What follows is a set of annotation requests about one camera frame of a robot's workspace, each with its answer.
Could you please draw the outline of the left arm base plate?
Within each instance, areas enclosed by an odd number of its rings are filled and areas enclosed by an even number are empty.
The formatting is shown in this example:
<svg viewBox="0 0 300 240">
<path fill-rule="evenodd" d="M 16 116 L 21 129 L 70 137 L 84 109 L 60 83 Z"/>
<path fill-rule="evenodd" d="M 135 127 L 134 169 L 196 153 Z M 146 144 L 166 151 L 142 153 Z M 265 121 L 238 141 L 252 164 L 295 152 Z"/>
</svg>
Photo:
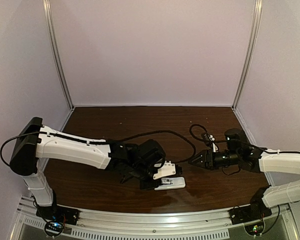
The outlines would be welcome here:
<svg viewBox="0 0 300 240">
<path fill-rule="evenodd" d="M 38 206 L 36 215 L 47 221 L 55 221 L 68 225 L 76 225 L 80 211 L 64 206 Z"/>
</svg>

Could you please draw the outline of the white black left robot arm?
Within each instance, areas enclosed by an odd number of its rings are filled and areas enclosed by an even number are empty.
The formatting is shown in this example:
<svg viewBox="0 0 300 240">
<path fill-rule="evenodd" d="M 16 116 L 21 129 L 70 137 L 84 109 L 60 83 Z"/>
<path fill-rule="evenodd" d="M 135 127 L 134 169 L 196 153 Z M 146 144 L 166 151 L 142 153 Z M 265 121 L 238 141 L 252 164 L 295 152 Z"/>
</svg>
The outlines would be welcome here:
<svg viewBox="0 0 300 240">
<path fill-rule="evenodd" d="M 166 154 L 160 144 L 147 140 L 142 144 L 90 139 L 54 130 L 33 117 L 20 135 L 12 152 L 10 169 L 23 177 L 36 204 L 51 222 L 62 218 L 56 194 L 49 186 L 38 160 L 57 159 L 119 172 L 140 181 L 154 180 L 165 164 Z"/>
</svg>

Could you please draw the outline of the white remote control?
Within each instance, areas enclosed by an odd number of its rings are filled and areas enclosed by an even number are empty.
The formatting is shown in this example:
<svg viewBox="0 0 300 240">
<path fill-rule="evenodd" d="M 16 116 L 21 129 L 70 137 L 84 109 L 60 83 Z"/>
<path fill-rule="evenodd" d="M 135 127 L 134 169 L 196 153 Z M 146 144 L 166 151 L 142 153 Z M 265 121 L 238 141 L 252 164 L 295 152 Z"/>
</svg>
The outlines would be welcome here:
<svg viewBox="0 0 300 240">
<path fill-rule="evenodd" d="M 171 184 L 162 184 L 162 178 L 160 179 L 160 186 L 155 188 L 155 191 L 168 191 L 168 190 L 177 190 L 183 189 L 186 187 L 186 181 L 184 177 L 164 177 L 170 178 L 172 180 Z"/>
</svg>

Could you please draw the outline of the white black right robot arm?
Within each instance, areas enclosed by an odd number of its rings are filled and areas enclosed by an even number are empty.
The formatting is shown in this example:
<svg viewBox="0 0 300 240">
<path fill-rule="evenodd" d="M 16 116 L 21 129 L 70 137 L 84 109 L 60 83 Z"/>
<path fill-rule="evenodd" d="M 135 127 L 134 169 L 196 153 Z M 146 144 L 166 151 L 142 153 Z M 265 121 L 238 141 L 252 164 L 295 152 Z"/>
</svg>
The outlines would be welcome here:
<svg viewBox="0 0 300 240">
<path fill-rule="evenodd" d="M 217 151 L 217 141 L 208 132 L 199 141 L 208 147 L 193 156 L 188 163 L 206 170 L 218 170 L 237 165 L 252 173 L 287 173 L 300 175 L 300 151 L 271 150 L 249 143 L 242 129 L 231 128 L 224 133 L 226 150 Z M 279 186 L 260 188 L 251 198 L 246 216 L 258 220 L 272 207 L 300 201 L 300 180 Z"/>
</svg>

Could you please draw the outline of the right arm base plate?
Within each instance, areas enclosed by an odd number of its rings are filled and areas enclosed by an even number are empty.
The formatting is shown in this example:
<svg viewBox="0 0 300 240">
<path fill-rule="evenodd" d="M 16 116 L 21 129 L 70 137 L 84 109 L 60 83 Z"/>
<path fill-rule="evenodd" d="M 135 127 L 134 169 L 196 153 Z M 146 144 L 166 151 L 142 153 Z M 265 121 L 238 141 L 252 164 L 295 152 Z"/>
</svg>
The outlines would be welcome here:
<svg viewBox="0 0 300 240">
<path fill-rule="evenodd" d="M 270 208 L 261 203 L 252 203 L 246 206 L 235 206 L 229 211 L 231 223 L 233 225 L 261 220 L 272 215 Z"/>
</svg>

